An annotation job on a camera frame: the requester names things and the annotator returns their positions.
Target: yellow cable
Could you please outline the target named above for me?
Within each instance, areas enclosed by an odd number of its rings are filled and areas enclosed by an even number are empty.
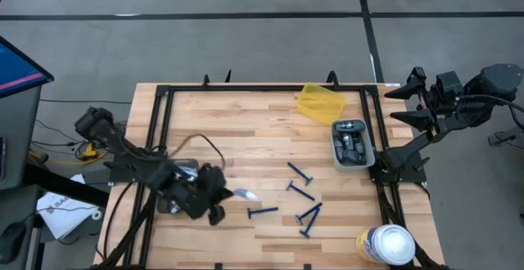
[[[29,154],[32,155],[32,156],[36,156],[38,157],[39,159],[42,158],[41,155],[35,153],[35,152],[32,152],[32,151],[29,151]],[[96,159],[92,159],[92,160],[88,160],[88,161],[84,161],[84,162],[66,162],[66,161],[63,161],[63,160],[55,160],[55,159],[49,159],[49,161],[53,162],[53,163],[57,163],[57,164],[64,164],[64,165],[86,165],[86,164],[92,164],[94,162],[96,162],[97,160],[103,158],[104,156],[107,155],[107,151],[104,152],[102,155],[98,156]]]

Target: white can lid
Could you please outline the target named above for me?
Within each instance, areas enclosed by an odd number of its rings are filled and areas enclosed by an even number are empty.
[[[415,241],[401,226],[385,225],[373,234],[378,255],[390,265],[404,265],[415,255]]]

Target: butcher block tabletop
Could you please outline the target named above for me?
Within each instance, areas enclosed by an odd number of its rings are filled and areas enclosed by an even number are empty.
[[[145,146],[155,83],[140,83],[134,94],[126,137]],[[385,98],[394,89],[378,84],[387,136],[391,146],[412,137],[411,128],[389,114],[405,110],[404,102]],[[358,92],[340,92],[346,97],[341,119],[363,119]],[[377,191],[367,169],[339,172],[333,166],[329,146],[330,128],[296,110],[300,92],[176,92],[169,123],[168,151],[193,133],[205,134],[223,153],[227,188],[253,191],[257,201],[234,196],[222,203],[226,217],[215,227],[206,216],[191,220],[185,213],[155,214],[147,268],[224,269],[282,268],[375,269],[386,265],[361,259],[355,238],[367,227],[382,225]],[[377,149],[381,149],[377,120],[368,98]],[[156,140],[158,144],[165,99],[161,102]],[[196,159],[199,164],[219,164],[216,152],[201,138],[192,139],[177,158]],[[292,162],[314,180],[306,187],[303,178],[287,166]],[[295,191],[294,183],[315,198]],[[125,183],[115,184],[107,204],[111,212]],[[137,184],[124,195],[111,224],[108,253],[129,228]],[[427,194],[413,184],[401,183],[400,195],[407,227],[429,256],[443,263],[442,253]],[[320,213],[303,237],[295,215],[322,202]],[[247,208],[278,207],[278,211],[247,217]],[[98,248],[103,248],[108,216]],[[142,231],[134,243],[133,263],[138,262]],[[100,263],[96,257],[94,263]]]

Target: spray can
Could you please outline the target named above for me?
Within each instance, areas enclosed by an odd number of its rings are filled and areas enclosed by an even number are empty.
[[[404,265],[415,255],[415,241],[398,225],[371,227],[356,239],[360,257],[374,263]]]

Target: monitor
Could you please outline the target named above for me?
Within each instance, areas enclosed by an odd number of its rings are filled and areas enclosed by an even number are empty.
[[[0,98],[51,81],[52,74],[0,37]]]

